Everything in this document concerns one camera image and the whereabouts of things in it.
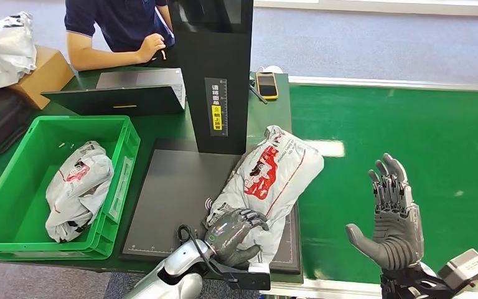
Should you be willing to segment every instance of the yellow phone case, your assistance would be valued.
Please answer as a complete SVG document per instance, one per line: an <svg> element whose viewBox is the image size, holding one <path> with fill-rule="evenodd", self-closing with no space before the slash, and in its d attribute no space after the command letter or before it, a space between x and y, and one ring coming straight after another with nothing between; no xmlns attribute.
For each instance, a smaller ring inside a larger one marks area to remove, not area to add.
<svg viewBox="0 0 478 299"><path fill-rule="evenodd" d="M276 76L274 74L272 74L272 77L274 78L274 87L276 87L276 95L268 95L268 96L265 96L265 95L262 95L261 92L259 91L259 76L258 76L259 72L256 73L256 88L257 88L257 92L263 96L263 98L265 100L275 100L279 97L279 90L278 90L278 84L276 83Z"/></svg>

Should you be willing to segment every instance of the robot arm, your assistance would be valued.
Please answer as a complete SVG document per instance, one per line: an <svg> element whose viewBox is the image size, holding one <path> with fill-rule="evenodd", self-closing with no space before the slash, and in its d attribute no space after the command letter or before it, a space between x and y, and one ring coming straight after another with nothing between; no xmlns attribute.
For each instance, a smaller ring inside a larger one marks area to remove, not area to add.
<svg viewBox="0 0 478 299"><path fill-rule="evenodd" d="M202 240L196 240L207 259L213 252ZM126 299L195 299L202 290L204 270L198 264L204 260L195 242L190 240L165 258L147 276L140 280Z"/></svg>
<svg viewBox="0 0 478 299"><path fill-rule="evenodd" d="M470 249L448 262L439 275L421 263L424 255L419 207L402 164L389 154L376 161L380 175L368 172L375 198L373 239L354 224L345 226L350 242L382 268L383 299L451 299L478 280L478 252Z"/></svg>
<svg viewBox="0 0 478 299"><path fill-rule="evenodd" d="M125 299L195 299L202 289L202 277L209 272L223 278L234 289L269 290L269 273L250 273L229 267L259 252L259 247L237 250L237 245L257 226L268 230L266 218L248 209L223 215L204 240L193 238L189 228L182 225L179 238L185 243L138 282ZM182 231L187 232L189 238L183 238Z"/></svg>

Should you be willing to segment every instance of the cardboard box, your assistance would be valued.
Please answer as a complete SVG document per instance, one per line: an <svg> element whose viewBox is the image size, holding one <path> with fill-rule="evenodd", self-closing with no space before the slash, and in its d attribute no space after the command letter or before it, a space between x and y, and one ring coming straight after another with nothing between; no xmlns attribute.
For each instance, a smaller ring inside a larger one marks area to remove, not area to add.
<svg viewBox="0 0 478 299"><path fill-rule="evenodd" d="M41 110L50 102L41 93L61 90L74 77L74 73L58 50L41 45L35 48L37 49L36 69L9 88L23 94L32 107Z"/></svg>

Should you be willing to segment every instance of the gray carpet floor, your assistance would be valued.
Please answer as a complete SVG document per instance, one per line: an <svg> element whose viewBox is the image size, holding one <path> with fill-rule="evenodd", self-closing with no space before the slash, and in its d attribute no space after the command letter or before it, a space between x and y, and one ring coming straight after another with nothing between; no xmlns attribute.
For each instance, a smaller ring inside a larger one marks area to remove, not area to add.
<svg viewBox="0 0 478 299"><path fill-rule="evenodd" d="M34 16L35 41L65 55L63 0L0 0ZM97 49L107 49L101 34ZM255 9L251 67L291 75L478 83L478 17ZM118 299L142 276L0 264L0 299ZM205 282L201 298L256 298Z"/></svg>

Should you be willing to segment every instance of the white plastic sheet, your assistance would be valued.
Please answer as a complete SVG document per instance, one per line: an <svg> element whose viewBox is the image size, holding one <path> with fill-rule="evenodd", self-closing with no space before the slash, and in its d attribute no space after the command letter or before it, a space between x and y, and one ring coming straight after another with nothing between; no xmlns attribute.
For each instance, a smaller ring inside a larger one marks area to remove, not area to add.
<svg viewBox="0 0 478 299"><path fill-rule="evenodd" d="M76 149L47 188L50 215L45 228L49 236L57 242L78 237L96 218L112 178L113 164L96 141Z"/></svg>
<svg viewBox="0 0 478 299"><path fill-rule="evenodd" d="M0 20L0 88L35 70L32 16L26 12Z"/></svg>
<svg viewBox="0 0 478 299"><path fill-rule="evenodd" d="M324 167L318 150L280 127L267 127L265 137L242 157L207 218L207 224L213 225L224 213L239 208L252 209L267 217L269 231L254 228L238 247L247 249L255 244L261 247L251 264L268 264L273 260L285 217Z"/></svg>

